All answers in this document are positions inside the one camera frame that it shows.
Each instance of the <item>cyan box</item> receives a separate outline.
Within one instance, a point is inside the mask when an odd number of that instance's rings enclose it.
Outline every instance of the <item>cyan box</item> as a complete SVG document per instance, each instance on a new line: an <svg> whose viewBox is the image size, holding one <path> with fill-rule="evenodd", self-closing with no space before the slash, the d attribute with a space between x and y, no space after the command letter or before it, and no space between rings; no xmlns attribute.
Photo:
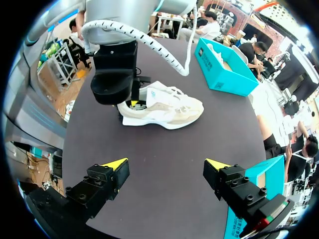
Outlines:
<svg viewBox="0 0 319 239"><path fill-rule="evenodd" d="M221 52L224 62L227 62L232 71L223 67L223 64L208 48L208 43L213 45L217 53ZM208 87L212 90L248 96L258 86L258 81L252 71L230 47L201 38L196 47L195 56L204 73Z"/></svg>
<svg viewBox="0 0 319 239"><path fill-rule="evenodd" d="M267 188L266 198L271 200L277 194L283 194L285 182L284 156L281 155L271 158L248 168L245 172L245 176L249 177L249 180L252 183L258 185L258 178L264 173L266 177L265 187ZM238 239L239 234L243 231L246 225L247 223L245 220L236 217L233 210L228 207L224 239Z"/></svg>

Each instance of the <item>white sneaker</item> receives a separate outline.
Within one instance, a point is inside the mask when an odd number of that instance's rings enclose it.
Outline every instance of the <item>white sneaker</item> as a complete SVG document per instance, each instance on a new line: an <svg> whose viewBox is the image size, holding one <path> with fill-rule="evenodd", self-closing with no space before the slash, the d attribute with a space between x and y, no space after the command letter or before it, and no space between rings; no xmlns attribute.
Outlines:
<svg viewBox="0 0 319 239"><path fill-rule="evenodd" d="M159 81L140 89L140 100L134 107L122 102L118 104L118 109L123 116L123 125L156 123L167 129L189 125L204 111L201 101Z"/></svg>

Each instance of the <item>dark round table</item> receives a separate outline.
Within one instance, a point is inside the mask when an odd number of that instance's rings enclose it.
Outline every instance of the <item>dark round table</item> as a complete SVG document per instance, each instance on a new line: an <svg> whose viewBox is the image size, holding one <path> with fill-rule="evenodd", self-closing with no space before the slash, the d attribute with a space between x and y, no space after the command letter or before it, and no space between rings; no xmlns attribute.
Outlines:
<svg viewBox="0 0 319 239"><path fill-rule="evenodd" d="M160 39L182 64L186 42ZM190 74L181 76L139 44L137 66L152 82L176 86L203 102L193 124L123 126L113 106L97 103L90 89L94 67L76 99L63 152L63 184L74 186L95 163L129 158L130 176L114 201L87 225L123 239L221 239L227 204L205 181L204 159L248 168L265 160L262 136L248 98L210 90L192 47Z"/></svg>

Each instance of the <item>shoe sole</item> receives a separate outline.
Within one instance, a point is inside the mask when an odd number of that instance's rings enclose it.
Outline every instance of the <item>shoe sole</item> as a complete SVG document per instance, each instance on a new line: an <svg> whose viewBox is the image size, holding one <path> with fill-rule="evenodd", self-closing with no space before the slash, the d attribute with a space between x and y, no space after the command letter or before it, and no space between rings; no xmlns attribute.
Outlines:
<svg viewBox="0 0 319 239"><path fill-rule="evenodd" d="M149 120L149 119L135 119L135 118L128 118L128 117L123 117L123 125L126 126L143 126L147 125L150 123L158 124L166 129L178 129L185 127L193 122L195 122L197 119L194 119L193 121L187 122L187 123L182 123L182 124L170 124L170 123L165 123L165 122L160 122L156 120Z"/></svg>

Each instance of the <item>screw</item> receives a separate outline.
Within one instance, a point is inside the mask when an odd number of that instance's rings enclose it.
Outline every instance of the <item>screw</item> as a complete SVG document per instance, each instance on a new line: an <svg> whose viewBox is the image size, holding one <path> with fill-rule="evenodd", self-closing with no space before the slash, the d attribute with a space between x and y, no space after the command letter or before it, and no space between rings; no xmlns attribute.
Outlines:
<svg viewBox="0 0 319 239"><path fill-rule="evenodd" d="M243 182L247 183L249 181L249 177L243 177Z"/></svg>
<svg viewBox="0 0 319 239"><path fill-rule="evenodd" d="M101 180L99 180L99 179L96 179L94 182L95 182L97 185L99 185L99 186L102 184Z"/></svg>
<svg viewBox="0 0 319 239"><path fill-rule="evenodd" d="M47 198L45 199L45 203L49 204L50 203L50 196L47 196Z"/></svg>
<svg viewBox="0 0 319 239"><path fill-rule="evenodd" d="M81 199L81 200L84 200L86 198L86 195L85 194L80 194L80 196L79 196L79 199Z"/></svg>
<svg viewBox="0 0 319 239"><path fill-rule="evenodd" d="M38 209L42 209L43 208L43 204L42 203L39 203L38 204Z"/></svg>
<svg viewBox="0 0 319 239"><path fill-rule="evenodd" d="M231 187L235 187L238 184L237 180L231 181Z"/></svg>
<svg viewBox="0 0 319 239"><path fill-rule="evenodd" d="M267 188L263 187L259 190L259 195L260 196L265 196L267 193Z"/></svg>
<svg viewBox="0 0 319 239"><path fill-rule="evenodd" d="M253 201L253 199L254 199L254 196L251 195L251 194L248 194L248 195L246 196L246 201L247 201L247 203L251 203L251 202Z"/></svg>

